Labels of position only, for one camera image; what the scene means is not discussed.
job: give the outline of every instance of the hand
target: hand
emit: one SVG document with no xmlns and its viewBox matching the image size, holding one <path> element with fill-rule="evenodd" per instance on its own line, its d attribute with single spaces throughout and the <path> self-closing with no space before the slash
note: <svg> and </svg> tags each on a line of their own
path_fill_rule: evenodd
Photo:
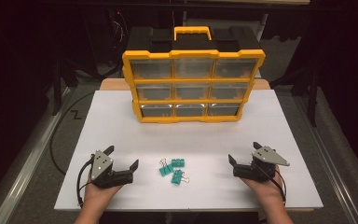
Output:
<svg viewBox="0 0 358 224">
<path fill-rule="evenodd" d="M 93 184 L 88 184 L 86 186 L 83 208 L 75 224 L 98 223 L 107 205 L 122 187 L 123 186 L 117 186 L 110 189 L 99 189 Z"/>
<path fill-rule="evenodd" d="M 281 177 L 275 174 L 273 178 L 280 186 L 282 186 Z M 257 182 L 250 179 L 241 179 L 255 193 L 257 200 L 263 206 L 263 210 L 267 215 L 267 223 L 293 223 L 292 219 L 286 212 L 283 205 L 281 191 L 272 183 L 272 181 Z"/>
</svg>

